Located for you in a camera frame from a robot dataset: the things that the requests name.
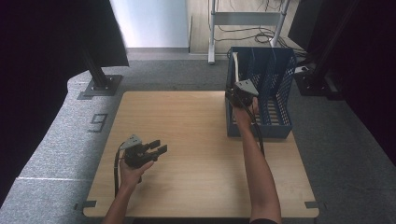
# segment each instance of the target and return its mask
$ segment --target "hand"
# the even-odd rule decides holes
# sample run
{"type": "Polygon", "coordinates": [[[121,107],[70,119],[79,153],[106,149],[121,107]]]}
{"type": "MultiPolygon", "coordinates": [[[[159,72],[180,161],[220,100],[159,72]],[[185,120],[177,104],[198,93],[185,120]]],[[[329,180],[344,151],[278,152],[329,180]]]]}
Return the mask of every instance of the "hand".
{"type": "Polygon", "coordinates": [[[129,167],[125,160],[120,160],[120,176],[121,176],[121,188],[127,188],[128,190],[133,191],[139,182],[140,176],[145,173],[145,171],[150,168],[154,164],[154,161],[149,161],[144,164],[142,167],[135,169],[129,167]]]}
{"type": "MultiPolygon", "coordinates": [[[[248,108],[253,116],[259,114],[259,100],[257,97],[253,97],[253,103],[248,108]]],[[[239,131],[242,132],[246,129],[250,130],[250,124],[252,120],[244,108],[233,106],[233,114],[235,116],[239,131]]]]}

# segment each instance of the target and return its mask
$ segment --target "wrist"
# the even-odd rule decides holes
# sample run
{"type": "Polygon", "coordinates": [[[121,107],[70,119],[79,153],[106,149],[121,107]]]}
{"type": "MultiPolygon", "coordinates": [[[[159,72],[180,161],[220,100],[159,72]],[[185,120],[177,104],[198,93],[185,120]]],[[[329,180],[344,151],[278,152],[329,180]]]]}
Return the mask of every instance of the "wrist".
{"type": "Polygon", "coordinates": [[[119,193],[131,195],[134,192],[135,186],[128,186],[125,184],[120,184],[119,193]]]}

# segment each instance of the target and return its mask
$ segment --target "power cord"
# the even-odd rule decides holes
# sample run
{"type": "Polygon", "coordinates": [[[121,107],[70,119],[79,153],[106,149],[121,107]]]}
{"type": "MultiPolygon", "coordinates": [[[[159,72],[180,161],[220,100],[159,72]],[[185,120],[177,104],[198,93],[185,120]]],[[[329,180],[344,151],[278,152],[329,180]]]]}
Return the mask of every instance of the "power cord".
{"type": "Polygon", "coordinates": [[[262,155],[265,157],[265,151],[264,151],[264,143],[262,141],[262,131],[260,130],[259,124],[257,123],[256,117],[250,112],[247,106],[242,102],[241,98],[238,96],[238,94],[234,94],[236,96],[236,99],[238,100],[239,104],[242,105],[242,107],[247,111],[248,115],[250,116],[250,119],[253,123],[253,127],[256,130],[257,137],[259,138],[259,144],[260,144],[260,151],[262,152],[262,155]]]}

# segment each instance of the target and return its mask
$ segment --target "blue crate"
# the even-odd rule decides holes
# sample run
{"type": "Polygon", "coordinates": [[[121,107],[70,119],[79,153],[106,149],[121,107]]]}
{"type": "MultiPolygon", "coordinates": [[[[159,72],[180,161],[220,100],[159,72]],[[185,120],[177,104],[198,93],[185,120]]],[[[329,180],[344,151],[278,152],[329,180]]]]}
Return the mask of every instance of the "blue crate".
{"type": "MultiPolygon", "coordinates": [[[[286,138],[291,129],[287,109],[290,86],[297,64],[294,51],[282,48],[232,47],[227,87],[235,83],[233,53],[238,53],[239,80],[250,79],[259,92],[260,115],[256,117],[264,138],[286,138]]],[[[226,99],[227,135],[240,136],[233,108],[226,99]]]]}

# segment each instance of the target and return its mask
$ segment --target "gray floor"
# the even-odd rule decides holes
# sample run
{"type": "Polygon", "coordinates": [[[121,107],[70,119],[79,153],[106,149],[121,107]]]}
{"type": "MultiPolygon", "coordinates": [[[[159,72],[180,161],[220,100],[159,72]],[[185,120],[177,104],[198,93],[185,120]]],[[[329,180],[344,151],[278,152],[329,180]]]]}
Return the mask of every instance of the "gray floor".
{"type": "MultiPolygon", "coordinates": [[[[206,57],[177,52],[130,53],[129,58],[130,67],[104,69],[107,75],[123,75],[115,96],[77,100],[90,74],[69,80],[64,106],[15,180],[0,210],[0,223],[100,222],[84,217],[81,208],[122,94],[225,87],[228,62],[223,58],[216,65],[208,65],[206,57]],[[155,60],[144,60],[150,57],[155,60]],[[101,129],[102,124],[92,123],[95,114],[107,114],[97,133],[90,132],[101,129]]],[[[396,223],[396,168],[346,102],[303,97],[293,82],[289,112],[320,215],[316,220],[287,218],[284,223],[396,223]]]]}

